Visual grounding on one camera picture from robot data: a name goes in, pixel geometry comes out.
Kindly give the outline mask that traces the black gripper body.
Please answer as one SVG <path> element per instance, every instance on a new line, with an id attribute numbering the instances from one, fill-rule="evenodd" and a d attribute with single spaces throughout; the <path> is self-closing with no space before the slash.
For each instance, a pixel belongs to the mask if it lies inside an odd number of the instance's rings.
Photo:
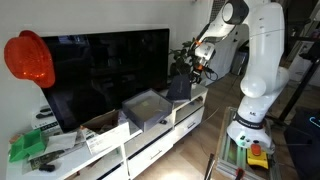
<path id="1" fill-rule="evenodd" d="M 201 82 L 201 73 L 208 69 L 208 61 L 215 55 L 215 45 L 211 42 L 195 41 L 191 46 L 192 73 L 191 82 L 199 84 Z"/>

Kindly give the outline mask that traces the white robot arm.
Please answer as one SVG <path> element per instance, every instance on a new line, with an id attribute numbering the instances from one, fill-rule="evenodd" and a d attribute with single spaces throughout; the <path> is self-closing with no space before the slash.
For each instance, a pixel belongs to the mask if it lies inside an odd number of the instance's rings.
<path id="1" fill-rule="evenodd" d="M 240 83 L 244 97 L 227 134 L 242 148 L 257 144 L 272 154 L 275 145 L 264 117 L 289 80 L 288 70 L 280 65 L 285 39 L 282 6 L 272 0 L 227 0 L 217 17 L 195 38 L 190 54 L 202 71 L 215 54 L 215 45 L 207 39 L 225 37 L 241 24 L 249 29 L 249 59 Z"/>

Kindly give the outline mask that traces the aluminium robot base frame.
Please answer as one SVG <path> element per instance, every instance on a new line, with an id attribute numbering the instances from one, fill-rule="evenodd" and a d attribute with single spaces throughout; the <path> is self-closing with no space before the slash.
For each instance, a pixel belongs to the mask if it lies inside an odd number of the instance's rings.
<path id="1" fill-rule="evenodd" d="M 227 126 L 232 122 L 237 109 L 227 107 L 224 112 L 218 146 L 213 165 L 213 174 L 217 179 L 235 180 L 237 170 L 241 168 L 244 175 L 241 180 L 282 180 L 279 164 L 275 154 L 267 154 L 265 160 L 268 168 L 248 163 L 249 151 L 228 136 Z"/>

